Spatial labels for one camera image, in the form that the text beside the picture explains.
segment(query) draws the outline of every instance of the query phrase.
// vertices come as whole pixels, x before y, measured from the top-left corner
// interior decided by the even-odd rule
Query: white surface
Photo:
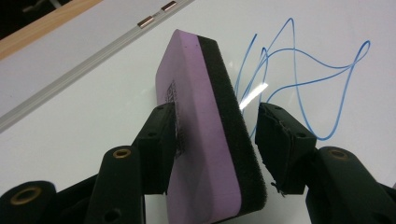
[[[167,3],[104,0],[0,61],[0,118]]]
[[[323,62],[352,63],[365,40],[372,46],[355,67],[345,106],[334,136],[318,147],[337,146],[357,155],[377,181],[396,182],[396,30],[393,1],[208,1],[197,0],[101,64],[80,81],[0,134],[0,194],[20,183],[44,179],[58,190],[95,174],[104,153],[129,145],[155,106],[154,78],[175,29],[215,39],[232,82],[235,82],[248,43],[258,34],[242,86],[257,61],[290,17],[296,24],[296,45]],[[291,47],[290,32],[277,48]],[[288,55],[274,57],[266,97],[274,86],[292,82]],[[300,78],[322,76],[320,68],[299,63]],[[306,113],[319,134],[328,133],[339,104],[345,77],[301,88]],[[295,89],[272,101],[303,122]],[[252,129],[254,104],[245,113]],[[304,196],[282,198],[270,185],[264,209],[227,223],[309,223]],[[148,197],[148,223],[166,223],[164,196]]]

